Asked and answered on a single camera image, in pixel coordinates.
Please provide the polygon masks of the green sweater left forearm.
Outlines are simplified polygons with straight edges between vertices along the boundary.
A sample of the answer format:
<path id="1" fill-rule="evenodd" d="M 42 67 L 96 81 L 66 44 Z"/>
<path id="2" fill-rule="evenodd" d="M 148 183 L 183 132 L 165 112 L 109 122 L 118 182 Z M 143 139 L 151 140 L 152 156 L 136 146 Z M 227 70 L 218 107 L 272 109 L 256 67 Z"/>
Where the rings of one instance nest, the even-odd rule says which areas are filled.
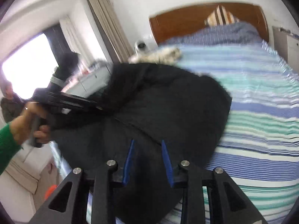
<path id="1" fill-rule="evenodd" d="M 8 123 L 0 131 L 0 175 L 20 149 L 21 146 L 14 140 Z"/>

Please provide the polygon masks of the person's left hand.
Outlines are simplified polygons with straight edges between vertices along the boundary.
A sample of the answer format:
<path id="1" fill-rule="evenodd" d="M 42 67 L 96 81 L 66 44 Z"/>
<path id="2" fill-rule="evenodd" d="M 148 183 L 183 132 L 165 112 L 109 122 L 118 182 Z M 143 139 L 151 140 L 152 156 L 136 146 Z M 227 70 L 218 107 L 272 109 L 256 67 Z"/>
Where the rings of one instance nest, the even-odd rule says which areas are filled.
<path id="1" fill-rule="evenodd" d="M 29 102 L 26 104 L 22 113 L 9 123 L 10 132 L 19 145 L 22 145 L 30 136 L 32 124 L 36 116 L 46 118 L 47 112 L 40 104 Z M 48 125 L 42 125 L 33 132 L 37 142 L 47 144 L 50 141 L 50 128 Z"/>

